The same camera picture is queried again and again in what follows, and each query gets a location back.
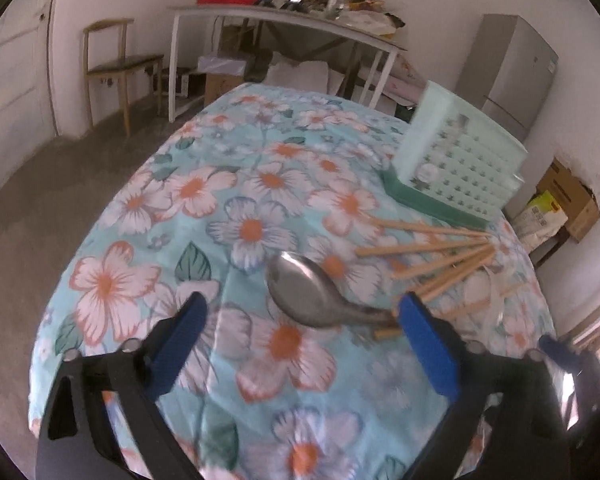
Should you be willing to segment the white door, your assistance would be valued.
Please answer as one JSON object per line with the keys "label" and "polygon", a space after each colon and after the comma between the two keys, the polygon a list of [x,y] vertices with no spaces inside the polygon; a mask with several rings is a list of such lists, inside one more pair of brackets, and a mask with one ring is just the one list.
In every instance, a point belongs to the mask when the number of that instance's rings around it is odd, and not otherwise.
{"label": "white door", "polygon": [[48,81],[52,0],[12,0],[0,17],[0,188],[56,133]]}

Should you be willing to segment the silver refrigerator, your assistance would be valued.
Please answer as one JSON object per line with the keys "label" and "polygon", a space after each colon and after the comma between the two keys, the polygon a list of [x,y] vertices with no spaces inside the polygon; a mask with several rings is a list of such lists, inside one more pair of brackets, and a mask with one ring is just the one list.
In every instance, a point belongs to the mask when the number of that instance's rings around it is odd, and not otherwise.
{"label": "silver refrigerator", "polygon": [[557,64],[557,53],[526,20],[484,14],[454,93],[524,142]]}

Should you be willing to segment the floral turquoise tablecloth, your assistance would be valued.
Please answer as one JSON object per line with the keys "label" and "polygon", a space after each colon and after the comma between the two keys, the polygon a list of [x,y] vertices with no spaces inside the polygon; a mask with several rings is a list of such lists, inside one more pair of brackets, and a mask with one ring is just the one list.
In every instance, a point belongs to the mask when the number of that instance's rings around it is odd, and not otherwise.
{"label": "floral turquoise tablecloth", "polygon": [[[404,335],[375,340],[370,326],[313,328],[288,318],[268,292],[268,260],[305,256],[347,300],[393,312],[407,290],[458,263],[408,280],[393,272],[491,246],[489,263],[427,309],[437,316],[522,283],[497,307],[449,322],[465,340],[508,358],[554,333],[532,263],[502,212],[483,230],[487,237],[366,220],[468,229],[386,193],[381,173],[408,124],[336,96],[262,84],[243,84],[186,122],[117,192],[62,274],[35,339],[31,429],[40,435],[67,351],[100,356],[144,340],[200,292],[204,330],[156,405],[204,478],[401,478],[449,400],[434,391]],[[489,243],[355,255],[357,247],[476,238]],[[117,393],[102,396],[126,466],[152,478]]]}

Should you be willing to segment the cardboard box under table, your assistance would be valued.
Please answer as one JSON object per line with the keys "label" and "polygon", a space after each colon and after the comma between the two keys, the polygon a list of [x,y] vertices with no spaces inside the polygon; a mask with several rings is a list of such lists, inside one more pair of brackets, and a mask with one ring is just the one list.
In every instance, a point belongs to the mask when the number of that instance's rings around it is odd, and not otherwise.
{"label": "cardboard box under table", "polygon": [[232,91],[245,82],[243,76],[207,74],[204,85],[204,106],[208,106],[225,93]]}

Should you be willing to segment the wooden chair dark seat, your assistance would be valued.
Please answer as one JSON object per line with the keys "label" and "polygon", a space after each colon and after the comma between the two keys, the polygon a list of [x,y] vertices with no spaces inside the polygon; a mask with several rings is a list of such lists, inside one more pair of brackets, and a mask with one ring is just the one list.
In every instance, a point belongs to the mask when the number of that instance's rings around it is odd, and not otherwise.
{"label": "wooden chair dark seat", "polygon": [[[134,18],[104,18],[83,29],[82,40],[82,72],[84,84],[84,96],[86,106],[86,117],[91,130],[95,127],[92,105],[91,81],[112,81],[117,85],[119,106],[122,111],[125,137],[132,136],[131,128],[131,103],[129,100],[129,78],[140,70],[149,70],[157,75],[157,113],[162,110],[162,70],[163,54],[133,54],[126,52],[128,46],[128,29],[135,22]],[[118,30],[118,53],[111,60],[97,66],[90,64],[91,36],[96,32],[107,29]]]}

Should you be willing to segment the pink floral folding bed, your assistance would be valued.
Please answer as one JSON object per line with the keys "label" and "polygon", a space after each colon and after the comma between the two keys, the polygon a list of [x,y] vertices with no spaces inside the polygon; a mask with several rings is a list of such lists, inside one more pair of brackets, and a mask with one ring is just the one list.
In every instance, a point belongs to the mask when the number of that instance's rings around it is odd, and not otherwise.
{"label": "pink floral folding bed", "polygon": [[426,87],[426,80],[399,49],[377,50],[370,66],[361,65],[358,76],[364,80],[358,102],[368,107],[376,107],[381,96],[397,98],[400,104],[418,104]]}

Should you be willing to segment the white metal side table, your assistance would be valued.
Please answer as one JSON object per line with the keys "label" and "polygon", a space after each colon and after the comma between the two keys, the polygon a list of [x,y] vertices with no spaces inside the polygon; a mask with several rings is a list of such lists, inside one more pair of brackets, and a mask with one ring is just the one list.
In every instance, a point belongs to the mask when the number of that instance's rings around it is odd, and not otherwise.
{"label": "white metal side table", "polygon": [[[194,6],[172,6],[173,12],[172,32],[169,53],[169,76],[168,76],[168,117],[174,122],[178,116],[190,109],[189,104],[178,106],[175,101],[176,69],[178,68],[178,54],[180,53],[180,23],[182,18],[210,18],[221,21],[227,18],[241,20],[247,24],[256,24],[254,39],[259,40],[261,32],[265,29],[275,40],[282,55],[288,56],[298,62],[304,62],[310,58],[328,50],[350,42],[352,44],[351,58],[356,58],[358,48],[365,46],[375,50],[370,71],[366,76],[363,90],[358,102],[366,105],[372,110],[377,106],[382,92],[385,89],[391,70],[398,56],[405,51],[398,42],[382,38],[343,24],[340,20],[329,20],[319,18],[316,15],[303,14],[294,11],[278,10],[267,6],[243,6],[242,4],[195,4]],[[332,41],[306,52],[301,52],[295,47],[289,38],[284,36],[282,26],[297,27],[312,32],[321,32],[334,37]]]}

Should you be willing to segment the mint green utensil holder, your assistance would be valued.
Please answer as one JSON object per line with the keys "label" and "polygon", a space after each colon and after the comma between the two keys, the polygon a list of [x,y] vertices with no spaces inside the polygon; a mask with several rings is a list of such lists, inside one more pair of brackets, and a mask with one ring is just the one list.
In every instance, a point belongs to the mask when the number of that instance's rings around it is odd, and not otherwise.
{"label": "mint green utensil holder", "polygon": [[524,144],[448,89],[428,82],[390,167],[398,203],[453,226],[484,230],[518,192]]}

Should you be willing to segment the white bag under table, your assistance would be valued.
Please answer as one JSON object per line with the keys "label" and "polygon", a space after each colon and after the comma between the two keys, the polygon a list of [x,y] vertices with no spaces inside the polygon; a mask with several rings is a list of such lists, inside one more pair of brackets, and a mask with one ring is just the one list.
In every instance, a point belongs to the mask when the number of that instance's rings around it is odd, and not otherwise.
{"label": "white bag under table", "polygon": [[326,93],[329,68],[324,61],[294,62],[274,52],[262,84],[300,91]]}

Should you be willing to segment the stainless steel spoon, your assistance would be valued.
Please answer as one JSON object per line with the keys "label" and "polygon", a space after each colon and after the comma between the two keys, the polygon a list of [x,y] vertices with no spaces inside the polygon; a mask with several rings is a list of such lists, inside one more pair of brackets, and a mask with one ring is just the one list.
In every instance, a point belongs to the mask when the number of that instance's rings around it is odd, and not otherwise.
{"label": "stainless steel spoon", "polygon": [[276,306],[301,325],[313,328],[398,326],[391,311],[347,300],[328,274],[305,256],[281,252],[268,260],[265,275],[268,292]]}

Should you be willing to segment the yellow bag on table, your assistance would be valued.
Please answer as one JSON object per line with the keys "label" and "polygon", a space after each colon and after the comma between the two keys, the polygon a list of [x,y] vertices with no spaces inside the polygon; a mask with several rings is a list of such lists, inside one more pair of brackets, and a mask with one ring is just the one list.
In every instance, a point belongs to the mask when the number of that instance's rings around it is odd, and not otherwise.
{"label": "yellow bag on table", "polygon": [[346,0],[337,21],[344,26],[391,38],[405,26],[402,18],[385,9],[384,0]]}

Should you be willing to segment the white yellow paper bag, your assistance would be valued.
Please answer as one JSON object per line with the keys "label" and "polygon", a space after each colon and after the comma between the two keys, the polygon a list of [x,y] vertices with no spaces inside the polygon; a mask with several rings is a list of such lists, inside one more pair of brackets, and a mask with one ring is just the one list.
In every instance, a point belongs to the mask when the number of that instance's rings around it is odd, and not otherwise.
{"label": "white yellow paper bag", "polygon": [[512,227],[527,254],[555,236],[568,216],[550,191],[536,194],[513,218]]}

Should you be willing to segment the brown cardboard box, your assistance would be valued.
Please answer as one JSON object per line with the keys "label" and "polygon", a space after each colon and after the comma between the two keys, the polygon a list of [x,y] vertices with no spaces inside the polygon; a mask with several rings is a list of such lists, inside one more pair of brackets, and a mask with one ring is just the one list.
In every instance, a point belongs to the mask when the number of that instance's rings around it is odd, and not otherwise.
{"label": "brown cardboard box", "polygon": [[550,192],[562,210],[570,237],[580,243],[600,220],[600,207],[593,191],[558,158],[554,158],[536,185],[540,193]]}

